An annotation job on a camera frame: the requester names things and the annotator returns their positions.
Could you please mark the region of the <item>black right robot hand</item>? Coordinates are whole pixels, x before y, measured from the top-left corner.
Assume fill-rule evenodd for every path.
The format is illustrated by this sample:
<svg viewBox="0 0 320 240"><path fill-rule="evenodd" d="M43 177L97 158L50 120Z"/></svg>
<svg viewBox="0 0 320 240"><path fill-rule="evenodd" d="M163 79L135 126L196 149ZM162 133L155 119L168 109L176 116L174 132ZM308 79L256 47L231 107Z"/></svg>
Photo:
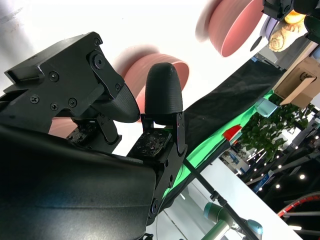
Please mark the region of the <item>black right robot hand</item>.
<svg viewBox="0 0 320 240"><path fill-rule="evenodd" d="M0 237L139 240L187 153L173 64L151 66L145 112L96 32L5 72L0 98Z"/></svg>

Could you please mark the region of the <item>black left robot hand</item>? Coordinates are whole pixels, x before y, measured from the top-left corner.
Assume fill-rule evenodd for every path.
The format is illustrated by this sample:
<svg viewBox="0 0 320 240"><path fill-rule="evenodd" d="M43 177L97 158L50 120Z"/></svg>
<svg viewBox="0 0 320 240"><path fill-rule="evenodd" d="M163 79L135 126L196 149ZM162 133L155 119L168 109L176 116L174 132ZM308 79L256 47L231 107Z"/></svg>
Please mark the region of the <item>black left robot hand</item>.
<svg viewBox="0 0 320 240"><path fill-rule="evenodd" d="M320 43L320 1L319 0L263 0L263 13L281 21L294 10L305 15L303 25L306 37L314 43Z"/></svg>

